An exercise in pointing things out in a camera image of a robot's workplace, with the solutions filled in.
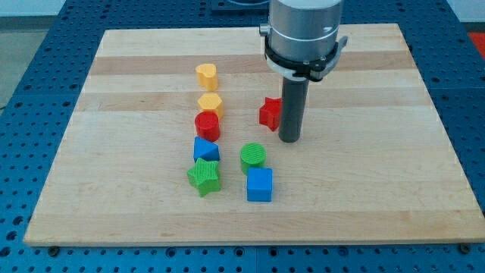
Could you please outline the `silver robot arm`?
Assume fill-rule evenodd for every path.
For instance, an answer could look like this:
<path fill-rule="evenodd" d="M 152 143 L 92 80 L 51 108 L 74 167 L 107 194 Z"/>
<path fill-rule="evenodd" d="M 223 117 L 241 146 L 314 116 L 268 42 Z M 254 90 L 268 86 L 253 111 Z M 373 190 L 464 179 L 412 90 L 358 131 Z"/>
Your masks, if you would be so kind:
<path fill-rule="evenodd" d="M 282 58 L 316 61 L 332 52 L 342 12 L 343 0 L 270 0 L 259 34 Z"/>

